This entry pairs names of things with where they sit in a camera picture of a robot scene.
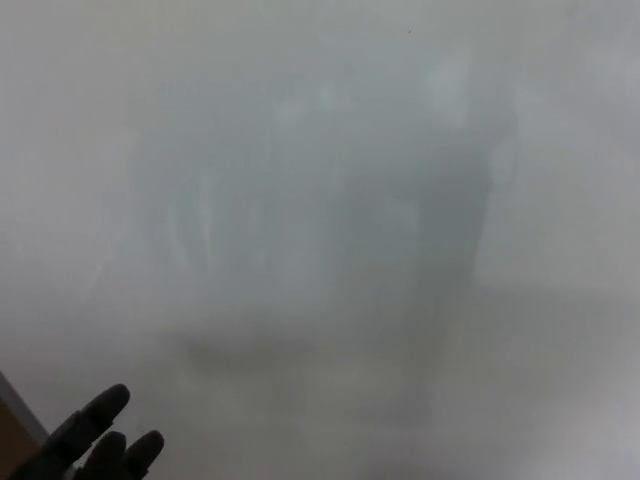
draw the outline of blurry object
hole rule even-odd
[[[0,478],[33,455],[47,432],[0,372]]]

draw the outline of finger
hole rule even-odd
[[[45,442],[44,453],[70,467],[111,427],[129,398],[129,390],[124,385],[105,390],[51,434]]]
[[[74,480],[111,480],[122,465],[127,439],[120,432],[107,433],[93,449]]]
[[[124,455],[122,467],[133,480],[141,480],[149,467],[158,458],[164,447],[164,438],[154,430],[142,436],[131,445]]]

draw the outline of gloved hand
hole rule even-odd
[[[98,440],[73,480],[141,480],[160,454],[164,439],[157,431],[142,436],[127,448],[123,434],[102,436],[129,402],[124,385],[115,385],[69,417],[49,436],[42,448],[20,465],[8,480],[62,480]]]

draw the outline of wooden surface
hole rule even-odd
[[[0,402],[0,478],[9,473],[38,448],[36,442],[13,416],[4,402]]]

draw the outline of dark glove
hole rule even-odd
[[[19,466],[8,480],[62,480],[113,424],[129,403],[124,385],[115,385],[71,415],[42,448]],[[111,431],[97,443],[73,480],[141,480],[164,446],[162,435],[149,432],[126,448],[126,438]]]

